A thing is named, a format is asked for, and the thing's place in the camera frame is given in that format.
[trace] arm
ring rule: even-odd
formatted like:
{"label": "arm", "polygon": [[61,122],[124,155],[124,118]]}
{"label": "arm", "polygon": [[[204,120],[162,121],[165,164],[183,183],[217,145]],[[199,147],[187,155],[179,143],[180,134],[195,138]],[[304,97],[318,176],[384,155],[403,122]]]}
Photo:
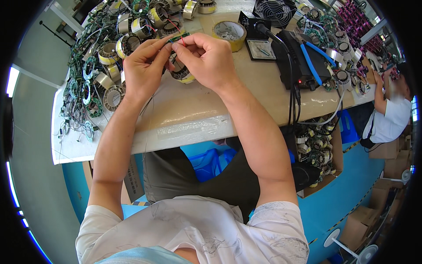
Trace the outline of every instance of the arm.
{"label": "arm", "polygon": [[375,82],[376,82],[374,107],[375,107],[375,110],[385,115],[385,109],[387,108],[387,101],[384,100],[384,94],[382,93],[382,79],[381,79],[381,76],[375,71],[373,71],[373,75],[375,77]]}
{"label": "arm", "polygon": [[107,124],[95,153],[88,205],[105,207],[121,219],[120,196],[136,121],[146,100],[160,85],[162,69],[171,51],[170,45],[163,48],[169,38],[145,41],[124,60],[126,95]]}
{"label": "arm", "polygon": [[283,135],[237,77],[229,43],[199,33],[184,38],[184,42],[187,48],[180,45],[181,42],[172,46],[177,57],[201,84],[220,96],[233,118],[248,164],[258,176],[261,193],[257,207],[271,201],[289,201],[297,205]]}

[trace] hand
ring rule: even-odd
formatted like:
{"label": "hand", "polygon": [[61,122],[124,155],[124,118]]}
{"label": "hand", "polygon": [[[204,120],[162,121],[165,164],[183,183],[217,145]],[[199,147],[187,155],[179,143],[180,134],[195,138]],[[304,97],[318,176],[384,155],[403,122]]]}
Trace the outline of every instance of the hand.
{"label": "hand", "polygon": [[183,41],[172,45],[176,58],[202,85],[219,93],[240,82],[230,43],[202,33],[187,36]]}
{"label": "hand", "polygon": [[374,76],[374,78],[375,78],[375,82],[376,82],[376,84],[378,85],[378,84],[381,84],[381,85],[383,85],[383,82],[382,82],[382,79],[381,79],[381,76],[376,72],[376,71],[372,71],[373,72],[373,76]]}
{"label": "hand", "polygon": [[142,43],[123,62],[126,79],[126,95],[130,100],[145,100],[157,91],[164,66],[167,68],[171,44],[165,45],[171,36]]}

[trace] forearm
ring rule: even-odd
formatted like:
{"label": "forearm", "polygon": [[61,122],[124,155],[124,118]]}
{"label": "forearm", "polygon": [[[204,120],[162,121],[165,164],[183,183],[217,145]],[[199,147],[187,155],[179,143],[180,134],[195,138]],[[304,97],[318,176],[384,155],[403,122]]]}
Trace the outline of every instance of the forearm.
{"label": "forearm", "polygon": [[94,159],[93,180],[121,182],[127,172],[136,120],[146,99],[132,102],[123,98],[107,124]]}
{"label": "forearm", "polygon": [[262,179],[293,180],[286,142],[265,108],[241,83],[219,95],[234,121],[252,171]]}

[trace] black box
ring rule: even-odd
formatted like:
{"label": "black box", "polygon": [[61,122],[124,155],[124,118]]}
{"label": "black box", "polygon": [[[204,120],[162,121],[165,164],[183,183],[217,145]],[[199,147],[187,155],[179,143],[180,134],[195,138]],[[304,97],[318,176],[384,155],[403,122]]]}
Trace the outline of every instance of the black box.
{"label": "black box", "polygon": [[258,22],[263,23],[267,28],[271,29],[270,20],[256,17],[249,11],[240,11],[239,23],[246,29],[246,38],[267,40],[268,37],[256,29],[255,25]]}

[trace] workbench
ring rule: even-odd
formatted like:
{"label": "workbench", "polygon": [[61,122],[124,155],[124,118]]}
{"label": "workbench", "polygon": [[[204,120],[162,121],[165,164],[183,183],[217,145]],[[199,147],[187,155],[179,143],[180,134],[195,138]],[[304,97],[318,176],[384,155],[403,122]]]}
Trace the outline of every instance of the workbench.
{"label": "workbench", "polygon": [[[251,11],[253,3],[254,1],[250,0],[239,1],[231,6],[219,5],[214,14],[199,15],[194,21],[185,20],[184,27],[191,33],[202,32],[211,35],[214,24],[224,20],[236,22],[240,10]],[[296,20],[292,19],[286,29],[292,31],[294,27]],[[279,31],[277,28],[271,30],[273,33]],[[279,126],[286,125],[289,118],[290,91],[286,90],[281,82],[276,63],[251,61],[245,44],[241,50],[233,53],[233,59],[240,79],[252,94]],[[365,60],[363,64],[370,69],[368,60]],[[346,91],[344,108],[374,99],[375,81],[371,71],[367,80],[371,86],[370,91],[361,98],[358,98],[355,92]],[[93,142],[88,142],[85,135],[73,130],[60,139],[58,135],[64,119],[59,117],[59,112],[65,86],[66,82],[54,97],[51,120],[53,162],[59,164],[93,160],[102,131],[113,113],[104,109],[104,115],[91,119],[92,124],[99,127],[99,130],[95,131]],[[313,92],[301,90],[300,121],[334,112],[338,101],[339,96],[334,90],[327,92],[322,87]],[[236,135],[228,110],[215,92],[197,81],[182,84],[166,71],[159,89],[138,118],[131,153],[150,152]]]}

